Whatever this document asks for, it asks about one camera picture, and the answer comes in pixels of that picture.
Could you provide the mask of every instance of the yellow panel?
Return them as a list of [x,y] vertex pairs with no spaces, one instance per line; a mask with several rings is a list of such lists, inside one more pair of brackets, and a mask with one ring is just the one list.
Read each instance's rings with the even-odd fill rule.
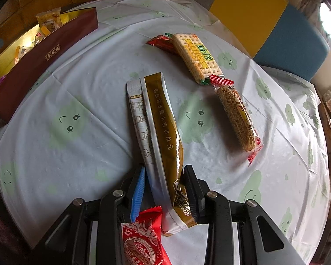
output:
[[254,57],[262,47],[288,2],[286,0],[214,0],[214,14]]

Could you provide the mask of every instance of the metal screw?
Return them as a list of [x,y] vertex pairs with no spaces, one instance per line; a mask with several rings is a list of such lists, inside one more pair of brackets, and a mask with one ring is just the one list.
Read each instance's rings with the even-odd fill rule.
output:
[[123,192],[122,190],[120,190],[120,189],[117,189],[117,190],[114,190],[114,191],[113,191],[113,195],[114,195],[115,197],[123,196],[123,194],[124,194],[124,192]]
[[207,192],[207,196],[208,197],[211,197],[211,198],[216,198],[217,197],[217,192],[216,191],[209,191],[209,192]]
[[247,200],[246,204],[248,204],[250,207],[256,207],[257,206],[257,202],[253,199]]
[[73,202],[72,202],[75,206],[80,206],[83,203],[83,199],[82,198],[76,198]]

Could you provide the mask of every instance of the snack bag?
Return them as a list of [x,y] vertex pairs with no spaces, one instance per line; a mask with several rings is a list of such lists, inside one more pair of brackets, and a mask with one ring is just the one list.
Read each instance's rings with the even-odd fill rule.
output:
[[223,76],[220,67],[195,34],[167,34],[198,84],[209,85],[210,75]]
[[42,12],[36,15],[39,27],[46,26],[48,31],[52,33],[57,28],[62,26],[62,22],[60,20],[60,10],[61,8],[56,8],[47,12]]
[[41,27],[39,31],[36,33],[36,36],[34,38],[34,45],[36,46],[41,40],[43,40],[49,34],[50,32],[48,31],[46,26]]
[[161,244],[161,206],[147,209],[132,224],[122,223],[126,264],[171,265]]
[[234,82],[213,75],[210,76],[210,81],[221,100],[240,145],[245,151],[251,152],[248,157],[249,165],[251,165],[263,144],[239,93],[233,86]]
[[22,57],[28,53],[28,51],[31,49],[31,47],[23,47],[23,46],[18,46],[16,48],[16,52],[15,52],[15,64],[18,63],[18,61],[20,59],[22,59]]
[[157,47],[171,54],[178,54],[170,39],[163,35],[159,35],[153,39],[150,39],[146,44]]
[[38,45],[38,43],[43,40],[45,38],[45,36],[43,35],[43,33],[41,31],[38,31],[36,33],[36,36],[34,37],[34,45]]
[[154,202],[163,209],[162,230],[175,234],[196,223],[185,188],[179,185],[183,146],[163,75],[132,80],[127,92]]

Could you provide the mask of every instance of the white tablecloth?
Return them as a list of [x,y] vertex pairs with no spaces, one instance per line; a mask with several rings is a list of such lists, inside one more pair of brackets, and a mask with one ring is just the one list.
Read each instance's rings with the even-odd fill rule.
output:
[[[29,244],[74,198],[101,198],[142,162],[126,83],[161,71],[184,164],[230,200],[257,200],[308,263],[329,204],[327,151],[313,86],[277,83],[219,38],[240,47],[193,0],[100,0],[79,8],[86,7],[97,7],[99,28],[41,76],[9,124],[0,122],[0,190]],[[213,88],[196,84],[178,56],[145,45],[165,32],[196,33],[235,81],[264,143],[251,166]],[[162,243],[173,265],[194,265],[203,264],[206,239],[207,226],[197,225]]]

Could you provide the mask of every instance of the red snack wrapper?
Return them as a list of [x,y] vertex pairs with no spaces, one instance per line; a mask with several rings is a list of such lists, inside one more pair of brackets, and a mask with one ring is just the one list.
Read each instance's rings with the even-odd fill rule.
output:
[[162,207],[141,212],[132,224],[122,224],[126,264],[171,265],[161,244]]
[[160,48],[161,50],[167,51],[171,54],[178,54],[170,39],[163,35],[150,39],[146,44]]

